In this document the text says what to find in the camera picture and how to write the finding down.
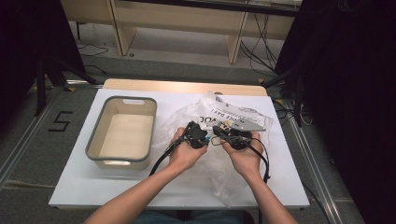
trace black stand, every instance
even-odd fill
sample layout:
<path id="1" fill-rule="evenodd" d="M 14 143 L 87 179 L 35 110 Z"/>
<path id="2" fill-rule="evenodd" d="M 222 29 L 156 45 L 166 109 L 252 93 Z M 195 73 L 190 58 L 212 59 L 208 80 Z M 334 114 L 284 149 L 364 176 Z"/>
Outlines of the black stand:
<path id="1" fill-rule="evenodd" d="M 97 82 L 94 78 L 86 75 L 84 72 L 78 70 L 76 67 L 70 65 L 64 60 L 55 57 L 47 57 L 45 59 L 40 58 L 38 60 L 37 69 L 36 69 L 37 109 L 35 112 L 35 116 L 38 116 L 43 110 L 43 108 L 46 106 L 46 84 L 45 84 L 46 71 L 48 72 L 47 75 L 49 76 L 49 80 L 52 82 L 54 86 L 64 86 L 64 84 L 66 84 L 67 82 L 62 72 L 60 72 L 59 70 L 51 69 L 51 67 L 55 64 L 61 66 L 64 70 L 74 73 L 75 75 L 81 77 L 90 84 L 103 85 L 103 83 Z"/>

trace black electronic device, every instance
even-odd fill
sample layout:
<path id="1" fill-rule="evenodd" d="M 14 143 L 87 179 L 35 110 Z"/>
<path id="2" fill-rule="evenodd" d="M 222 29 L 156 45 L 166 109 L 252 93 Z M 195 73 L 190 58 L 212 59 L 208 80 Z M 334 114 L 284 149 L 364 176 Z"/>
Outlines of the black electronic device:
<path id="1" fill-rule="evenodd" d="M 209 144 L 209 139 L 206 138 L 207 131 L 203 131 L 199 124 L 194 121 L 189 122 L 189 124 L 184 129 L 183 134 L 173 142 L 163 153 L 163 155 L 155 162 L 151 169 L 149 175 L 153 175 L 157 170 L 160 163 L 169 156 L 175 148 L 182 142 L 187 142 L 192 148 L 201 148 Z"/>
<path id="2" fill-rule="evenodd" d="M 233 149 L 242 150 L 245 148 L 249 148 L 254 153 L 256 153 L 265 163 L 266 169 L 262 180 L 267 183 L 268 179 L 270 178 L 270 162 L 268 158 L 268 152 L 262 141 L 260 139 L 253 138 L 251 134 L 251 132 L 265 132 L 265 129 L 262 126 L 247 119 L 238 119 L 231 125 L 222 122 L 218 126 L 213 126 L 212 130 L 214 135 L 229 143 Z M 250 145 L 252 140 L 259 141 L 262 144 L 266 159 L 256 148 Z"/>
<path id="3" fill-rule="evenodd" d="M 232 148 L 241 150 L 250 145 L 251 132 L 264 132 L 265 129 L 247 119 L 238 119 L 231 125 L 221 123 L 212 127 L 213 134 L 228 142 Z"/>

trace clear plastic bag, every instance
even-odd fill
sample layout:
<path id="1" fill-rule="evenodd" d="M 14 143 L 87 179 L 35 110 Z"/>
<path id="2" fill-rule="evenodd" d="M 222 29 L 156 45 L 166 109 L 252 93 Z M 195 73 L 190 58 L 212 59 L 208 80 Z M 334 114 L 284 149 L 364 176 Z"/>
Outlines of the clear plastic bag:
<path id="1" fill-rule="evenodd" d="M 266 117 L 254 109 L 230 105 L 221 99 L 221 96 L 212 92 L 205 94 L 199 102 L 180 108 L 160 127 L 159 138 L 151 146 L 151 156 L 155 158 L 163 154 L 163 150 L 169 145 L 178 127 L 185 127 L 190 121 L 203 121 L 207 126 L 216 125 L 225 120 L 231 122 L 237 119 L 251 120 L 263 128 L 261 140 L 265 147 L 269 148 L 269 131 L 273 119 Z M 188 171 L 182 174 L 185 179 L 210 178 L 213 184 L 214 195 L 229 207 L 233 206 L 234 199 L 238 197 L 241 188 L 247 183 L 243 177 L 233 168 L 230 157 L 222 146 L 209 144 L 207 153 Z"/>

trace person's right hand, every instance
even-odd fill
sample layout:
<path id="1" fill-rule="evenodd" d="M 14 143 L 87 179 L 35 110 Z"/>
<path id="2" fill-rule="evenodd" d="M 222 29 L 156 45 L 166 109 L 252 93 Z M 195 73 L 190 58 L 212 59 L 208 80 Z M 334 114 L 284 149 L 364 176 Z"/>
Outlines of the person's right hand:
<path id="1" fill-rule="evenodd" d="M 252 132 L 251 135 L 252 138 L 260 139 L 259 133 Z M 235 168 L 238 174 L 240 174 L 245 179 L 249 175 L 260 176 L 261 158 L 253 150 L 248 147 L 241 150 L 235 150 L 224 140 L 221 141 L 224 150 L 228 153 L 231 161 L 233 162 L 233 168 Z M 253 139 L 250 145 L 260 153 L 263 153 L 262 144 L 259 141 Z"/>

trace white table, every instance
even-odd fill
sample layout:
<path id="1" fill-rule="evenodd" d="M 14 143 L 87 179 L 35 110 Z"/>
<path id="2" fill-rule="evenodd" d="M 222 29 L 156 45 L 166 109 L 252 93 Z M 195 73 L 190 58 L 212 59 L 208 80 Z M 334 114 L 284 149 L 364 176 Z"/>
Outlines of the white table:
<path id="1" fill-rule="evenodd" d="M 85 154 L 85 147 L 92 134 L 106 98 L 112 95 L 144 96 L 158 103 L 153 141 L 158 139 L 156 130 L 178 109 L 196 103 L 201 93 L 177 93 L 165 91 L 120 91 L 99 90 L 91 111 L 83 125 L 68 163 L 49 201 L 58 208 L 97 207 L 119 195 L 148 176 L 155 160 L 151 159 L 146 170 L 108 170 L 99 168 Z M 223 100 L 231 105 L 256 109 L 274 119 L 270 132 L 270 175 L 268 186 L 278 199 L 288 208 L 309 205 L 300 177 L 290 155 L 288 145 L 276 117 L 271 99 L 266 96 L 223 95 Z M 257 207 L 248 187 L 243 188 L 232 209 Z M 178 177 L 167 185 L 148 205 L 150 209 L 227 209 L 219 198 L 213 195 L 210 179 Z"/>

